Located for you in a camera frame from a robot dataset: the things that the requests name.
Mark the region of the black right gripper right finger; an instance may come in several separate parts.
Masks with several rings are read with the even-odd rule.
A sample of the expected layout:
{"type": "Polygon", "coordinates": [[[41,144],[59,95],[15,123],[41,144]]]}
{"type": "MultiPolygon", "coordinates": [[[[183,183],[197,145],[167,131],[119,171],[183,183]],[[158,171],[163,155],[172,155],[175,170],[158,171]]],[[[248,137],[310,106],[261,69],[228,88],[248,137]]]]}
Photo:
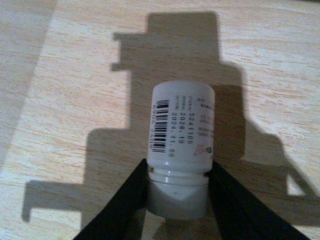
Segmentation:
{"type": "Polygon", "coordinates": [[[307,240],[217,162],[207,173],[211,206],[223,240],[307,240]]]}

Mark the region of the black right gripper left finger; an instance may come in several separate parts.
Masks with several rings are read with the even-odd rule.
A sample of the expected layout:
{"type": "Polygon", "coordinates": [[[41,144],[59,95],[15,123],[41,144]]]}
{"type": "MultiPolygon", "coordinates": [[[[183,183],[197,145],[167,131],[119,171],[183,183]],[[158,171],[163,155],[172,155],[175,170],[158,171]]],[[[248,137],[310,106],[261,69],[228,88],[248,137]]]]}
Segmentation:
{"type": "Polygon", "coordinates": [[[124,184],[76,240],[123,240],[137,211],[145,209],[148,192],[148,165],[144,158],[124,184]]]}

